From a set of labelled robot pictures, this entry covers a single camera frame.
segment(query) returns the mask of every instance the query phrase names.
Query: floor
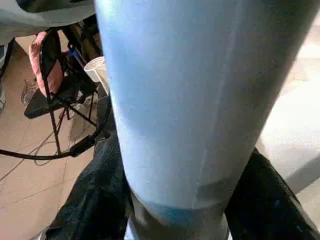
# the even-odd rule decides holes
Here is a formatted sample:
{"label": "floor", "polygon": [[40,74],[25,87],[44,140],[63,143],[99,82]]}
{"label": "floor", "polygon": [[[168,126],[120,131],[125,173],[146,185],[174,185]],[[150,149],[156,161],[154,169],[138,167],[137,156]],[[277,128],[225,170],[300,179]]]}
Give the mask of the floor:
{"label": "floor", "polygon": [[[24,116],[21,102],[23,80],[34,78],[28,55],[15,45],[4,82],[6,107],[0,117],[0,146],[21,153],[30,153],[53,131],[50,116],[35,119]],[[85,137],[94,129],[79,118],[63,121],[59,140],[61,150]],[[54,136],[38,155],[56,152]],[[23,161],[8,177],[0,181],[0,239],[28,240],[54,219],[66,201],[80,172],[93,158],[93,148],[77,158],[66,157],[50,162]],[[0,156],[0,178],[21,159]]]}

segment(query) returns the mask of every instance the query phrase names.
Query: pink bag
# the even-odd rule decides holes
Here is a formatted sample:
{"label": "pink bag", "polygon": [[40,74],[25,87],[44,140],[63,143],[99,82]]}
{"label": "pink bag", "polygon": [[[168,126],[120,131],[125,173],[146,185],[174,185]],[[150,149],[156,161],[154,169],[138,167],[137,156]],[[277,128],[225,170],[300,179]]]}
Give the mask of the pink bag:
{"label": "pink bag", "polygon": [[[42,78],[41,70],[40,70],[40,50],[41,50],[41,43],[47,33],[45,31],[40,32],[36,39],[32,42],[32,44],[29,46],[29,59],[32,66],[33,73],[36,77],[36,82],[38,83],[39,89],[41,93],[44,96],[47,96],[46,89],[45,89],[45,83]],[[49,91],[50,93],[57,93],[63,79],[63,73],[62,68],[57,60],[47,77],[48,85],[49,85]]]}

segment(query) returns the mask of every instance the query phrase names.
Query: power cord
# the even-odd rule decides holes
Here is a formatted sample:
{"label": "power cord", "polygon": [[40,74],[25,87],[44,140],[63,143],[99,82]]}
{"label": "power cord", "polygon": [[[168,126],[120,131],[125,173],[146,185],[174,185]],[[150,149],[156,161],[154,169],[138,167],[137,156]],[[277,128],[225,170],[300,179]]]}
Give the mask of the power cord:
{"label": "power cord", "polygon": [[95,130],[95,132],[92,135],[88,135],[85,138],[83,138],[81,141],[73,145],[68,151],[62,152],[57,155],[42,155],[42,156],[35,156],[30,154],[23,154],[19,152],[14,151],[7,151],[0,149],[0,155],[6,155],[14,158],[24,159],[24,160],[37,160],[37,161],[47,161],[47,160],[55,160],[55,159],[62,159],[65,157],[77,157],[78,155],[82,154],[86,150],[90,149],[95,145],[95,139],[96,137],[102,132],[104,127],[107,124],[107,121],[109,119],[109,116],[111,114],[111,98],[110,95],[108,95],[108,105],[107,109],[104,114],[104,121],[103,123]]}

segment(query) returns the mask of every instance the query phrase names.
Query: chair leg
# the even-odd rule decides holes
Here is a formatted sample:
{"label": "chair leg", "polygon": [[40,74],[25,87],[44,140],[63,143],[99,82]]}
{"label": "chair leg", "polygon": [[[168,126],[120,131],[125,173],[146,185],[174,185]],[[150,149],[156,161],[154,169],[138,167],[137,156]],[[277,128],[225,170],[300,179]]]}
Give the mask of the chair leg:
{"label": "chair leg", "polygon": [[52,127],[53,127],[56,150],[57,150],[57,153],[60,154],[61,149],[60,149],[60,143],[59,143],[59,138],[58,138],[58,131],[57,131],[57,126],[56,126],[55,115],[54,115],[54,112],[51,110],[50,110],[50,117],[51,117],[51,123],[52,123]]}
{"label": "chair leg", "polygon": [[70,120],[69,108],[66,107],[66,119]]}
{"label": "chair leg", "polygon": [[95,124],[93,121],[91,121],[89,118],[87,118],[85,115],[83,115],[81,112],[79,112],[77,109],[75,109],[73,106],[71,106],[70,104],[68,104],[67,102],[65,102],[63,99],[61,99],[60,97],[56,96],[57,99],[59,99],[59,101],[61,102],[61,104],[69,109],[71,109],[72,111],[74,111],[76,114],[78,114],[79,116],[81,116],[83,119],[85,119],[87,122],[89,122],[91,125],[93,126],[97,126],[97,124]]}
{"label": "chair leg", "polygon": [[61,125],[62,125],[62,121],[64,120],[64,116],[65,116],[66,109],[67,109],[67,108],[65,107],[65,108],[63,109],[62,114],[59,116],[57,134],[59,134],[59,132],[60,132],[60,128],[61,128]]}
{"label": "chair leg", "polygon": [[91,104],[90,104],[90,110],[89,110],[89,119],[91,119],[92,105],[94,103],[94,95],[95,95],[95,92],[92,93],[92,97],[91,97]]}

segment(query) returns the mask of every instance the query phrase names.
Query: black chair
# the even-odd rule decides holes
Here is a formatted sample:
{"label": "black chair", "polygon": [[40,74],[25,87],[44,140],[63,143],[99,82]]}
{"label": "black chair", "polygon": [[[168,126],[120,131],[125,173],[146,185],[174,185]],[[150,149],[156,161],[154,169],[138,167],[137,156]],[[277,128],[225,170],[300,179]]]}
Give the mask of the black chair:
{"label": "black chair", "polygon": [[[61,65],[63,75],[66,70],[72,74],[64,76],[58,92],[52,93],[49,90],[48,76],[57,60]],[[37,89],[24,111],[24,115],[29,119],[34,119],[50,113],[58,154],[61,153],[58,134],[65,114],[67,119],[70,120],[69,110],[74,111],[96,127],[96,124],[91,120],[91,112],[94,94],[95,92],[97,93],[97,86],[91,81],[84,71],[74,71],[71,68],[64,67],[63,60],[59,35],[56,30],[51,29],[43,39],[40,49],[40,70],[44,82],[46,97],[40,92],[40,89]],[[84,100],[90,96],[91,103],[89,116],[87,117],[75,109],[74,105],[83,103]],[[62,114],[59,116],[58,124],[56,124],[54,111],[61,108],[64,109]]]}

